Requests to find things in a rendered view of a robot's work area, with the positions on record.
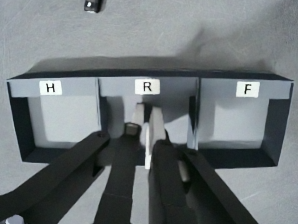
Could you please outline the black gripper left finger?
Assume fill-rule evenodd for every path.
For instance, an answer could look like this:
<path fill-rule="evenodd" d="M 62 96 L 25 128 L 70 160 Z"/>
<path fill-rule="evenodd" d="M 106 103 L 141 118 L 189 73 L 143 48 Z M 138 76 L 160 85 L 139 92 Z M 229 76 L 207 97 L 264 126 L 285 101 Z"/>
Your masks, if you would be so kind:
<path fill-rule="evenodd" d="M 0 195 L 0 224 L 58 224 L 106 166 L 111 170 L 93 224 L 130 224 L 143 117 L 144 104 L 136 102 L 133 120 L 123 124 L 121 137 L 94 131 Z"/>

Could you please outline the grey three-compartment bin rack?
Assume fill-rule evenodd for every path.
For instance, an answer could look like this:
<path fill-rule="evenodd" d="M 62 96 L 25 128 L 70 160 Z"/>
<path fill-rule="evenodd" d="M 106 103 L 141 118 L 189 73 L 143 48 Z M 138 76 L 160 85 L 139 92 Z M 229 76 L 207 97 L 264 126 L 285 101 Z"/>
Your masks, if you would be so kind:
<path fill-rule="evenodd" d="M 198 150 L 214 170 L 279 167 L 295 88 L 272 72 L 182 69 L 25 72 L 5 83 L 21 163 L 48 165 L 97 128 L 120 137 L 137 102 L 136 167 L 146 167 L 155 106 L 174 148 Z"/>

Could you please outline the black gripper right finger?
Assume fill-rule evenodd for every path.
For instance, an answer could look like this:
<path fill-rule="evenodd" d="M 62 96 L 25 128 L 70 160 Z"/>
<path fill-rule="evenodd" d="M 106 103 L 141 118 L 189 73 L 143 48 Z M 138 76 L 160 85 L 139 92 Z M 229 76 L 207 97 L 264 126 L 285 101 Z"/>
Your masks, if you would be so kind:
<path fill-rule="evenodd" d="M 155 106 L 147 129 L 146 169 L 148 224 L 259 224 L 199 151 L 175 150 L 162 110 Z"/>

